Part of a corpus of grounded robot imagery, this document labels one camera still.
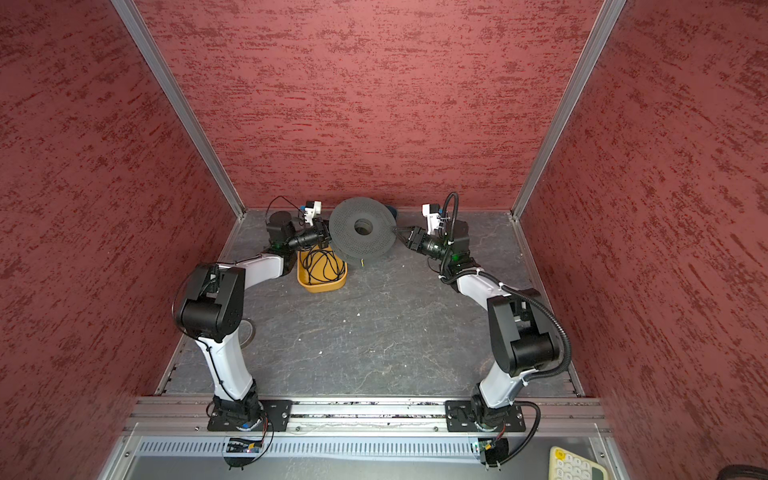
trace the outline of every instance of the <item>vented metal panel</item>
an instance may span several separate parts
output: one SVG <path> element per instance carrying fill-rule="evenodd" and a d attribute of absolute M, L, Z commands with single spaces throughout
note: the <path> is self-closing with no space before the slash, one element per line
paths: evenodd
<path fill-rule="evenodd" d="M 397 460 L 438 459 L 441 462 L 476 462 L 472 443 L 475 437 L 276 437 L 270 457 L 328 457 Z M 225 455 L 227 438 L 148 436 L 142 439 L 136 456 L 219 457 Z M 227 456 L 255 456 L 257 453 L 227 453 Z"/>
<path fill-rule="evenodd" d="M 329 219 L 333 251 L 352 261 L 379 257 L 392 248 L 395 218 L 383 204 L 367 197 L 344 200 Z"/>

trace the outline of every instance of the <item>metal base plate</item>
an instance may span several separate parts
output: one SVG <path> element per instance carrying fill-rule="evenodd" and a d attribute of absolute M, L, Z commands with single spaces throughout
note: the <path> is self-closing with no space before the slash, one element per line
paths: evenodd
<path fill-rule="evenodd" d="M 275 432 L 285 432 L 290 420 L 291 400 L 261 400 L 266 417 L 270 420 L 270 427 Z M 208 420 L 208 432 L 240 432 L 235 425 L 225 422 L 220 415 L 214 415 Z"/>
<path fill-rule="evenodd" d="M 482 432 L 475 424 L 474 420 L 469 418 L 472 411 L 472 403 L 464 400 L 448 400 L 445 402 L 445 422 L 448 424 L 449 432 Z M 504 424 L 507 432 L 524 432 L 525 419 L 519 406 L 511 406 L 509 415 L 504 417 Z M 501 426 L 494 432 L 500 432 Z"/>

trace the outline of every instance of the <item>red wall panel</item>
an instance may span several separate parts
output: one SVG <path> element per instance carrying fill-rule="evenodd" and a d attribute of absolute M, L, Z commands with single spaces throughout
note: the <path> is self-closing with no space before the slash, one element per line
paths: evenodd
<path fill-rule="evenodd" d="M 233 214 L 108 0 L 0 5 L 0 476 L 93 478 Z"/>
<path fill-rule="evenodd" d="M 601 0 L 137 3 L 248 207 L 509 208 Z"/>
<path fill-rule="evenodd" d="M 523 217 L 635 479 L 768 466 L 767 19 L 628 2 Z"/>

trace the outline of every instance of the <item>wire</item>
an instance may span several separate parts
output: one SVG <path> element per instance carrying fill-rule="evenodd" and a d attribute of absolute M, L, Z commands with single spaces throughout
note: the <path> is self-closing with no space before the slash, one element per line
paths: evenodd
<path fill-rule="evenodd" d="M 433 271 L 433 272 L 435 272 L 437 274 L 440 274 L 439 270 L 435 270 L 434 268 L 432 268 L 432 265 L 429 263 L 430 259 L 431 259 L 431 257 L 427 256 L 427 266 L 429 267 L 429 269 L 431 271 Z"/>
<path fill-rule="evenodd" d="M 304 219 L 302 218 L 303 217 L 303 213 L 302 213 L 301 209 L 298 208 L 296 205 L 294 205 L 292 201 L 288 200 L 283 195 L 278 195 L 277 197 L 274 197 L 272 199 L 272 201 L 270 202 L 270 204 L 267 205 L 266 212 L 264 212 L 264 223 L 269 223 L 270 208 L 272 208 L 272 204 L 275 203 L 275 200 L 278 200 L 280 198 L 282 198 L 283 200 L 288 202 L 291 205 L 291 207 L 295 208 L 296 211 L 299 212 L 299 225 L 303 226 L 304 225 Z"/>
<path fill-rule="evenodd" d="M 320 273 L 313 274 L 313 270 L 325 260 Z M 346 263 L 338 258 L 332 250 L 311 250 L 301 259 L 301 267 L 309 275 L 309 285 L 322 285 L 324 283 L 337 282 L 342 279 L 346 272 Z"/>
<path fill-rule="evenodd" d="M 267 452 L 270 450 L 270 447 L 272 446 L 272 442 L 273 442 L 273 441 L 274 441 L 274 439 L 275 439 L 275 427 L 274 427 L 274 426 L 273 426 L 273 425 L 270 423 L 270 418 L 269 418 L 268 416 L 266 416 L 266 413 L 264 413 L 264 421 L 266 422 L 266 427 L 267 427 L 268 429 L 269 429 L 269 428 L 271 428 L 271 429 L 272 429 L 272 436 L 270 436 L 270 444 L 269 444 L 269 445 L 267 445 L 267 446 L 266 446 L 266 448 L 265 448 L 265 449 L 264 449 L 264 450 L 263 450 L 263 451 L 262 451 L 262 452 L 259 454 L 259 456 L 257 456 L 257 457 L 256 457 L 256 458 L 253 460 L 254 462 L 255 462 L 256 460 L 258 460 L 259 458 L 263 457 L 263 456 L 264 456 L 264 454 L 266 454 L 266 453 L 267 453 Z M 266 438 L 266 430 L 264 430 L 264 437 L 262 437 L 262 439 L 261 439 L 261 445 L 264 445 L 264 439 L 265 439 L 265 438 Z"/>
<path fill-rule="evenodd" d="M 205 345 L 205 351 L 208 352 L 208 357 L 210 358 L 210 365 L 214 368 L 214 375 L 216 375 L 216 381 L 219 382 L 219 385 L 221 385 L 221 389 L 224 391 L 224 393 L 227 394 L 228 397 L 230 397 L 230 400 L 232 400 L 233 402 L 237 402 L 237 400 L 235 400 L 235 398 L 232 395 L 230 395 L 230 393 L 224 387 L 224 381 L 221 379 L 221 377 L 219 377 L 219 371 L 216 370 L 216 363 L 214 362 L 213 353 L 210 352 L 211 351 L 210 346 Z"/>
<path fill-rule="evenodd" d="M 752 465 L 728 465 L 717 474 L 717 480 L 730 478 L 758 478 L 768 480 L 768 470 Z"/>
<path fill-rule="evenodd" d="M 520 442 L 520 445 L 518 445 L 514 450 L 512 450 L 509 455 L 507 455 L 507 458 L 504 460 L 501 460 L 497 466 L 504 465 L 506 462 L 509 462 L 512 460 L 518 453 L 522 452 L 522 450 L 525 448 L 525 446 L 533 439 L 533 435 L 536 434 L 536 431 L 538 430 L 538 424 L 541 423 L 541 409 L 538 408 L 538 405 L 536 405 L 533 402 L 515 402 L 513 405 L 517 406 L 528 406 L 532 409 L 536 410 L 536 420 L 533 421 L 533 426 L 531 427 L 531 431 L 528 432 L 528 434 L 525 436 L 522 442 Z"/>
<path fill-rule="evenodd" d="M 452 255 L 451 244 L 453 243 L 453 230 L 454 230 L 454 227 L 456 226 L 456 218 L 458 217 L 458 194 L 456 192 L 451 192 L 445 198 L 445 203 L 443 203 L 442 205 L 442 214 L 443 215 L 448 214 L 448 205 L 451 203 L 451 199 L 453 199 L 453 215 L 451 216 L 451 229 L 448 232 L 448 246 L 445 248 L 445 253 L 442 256 L 442 262 L 440 262 L 440 275 L 445 275 L 445 268 L 448 266 L 448 259 Z"/>

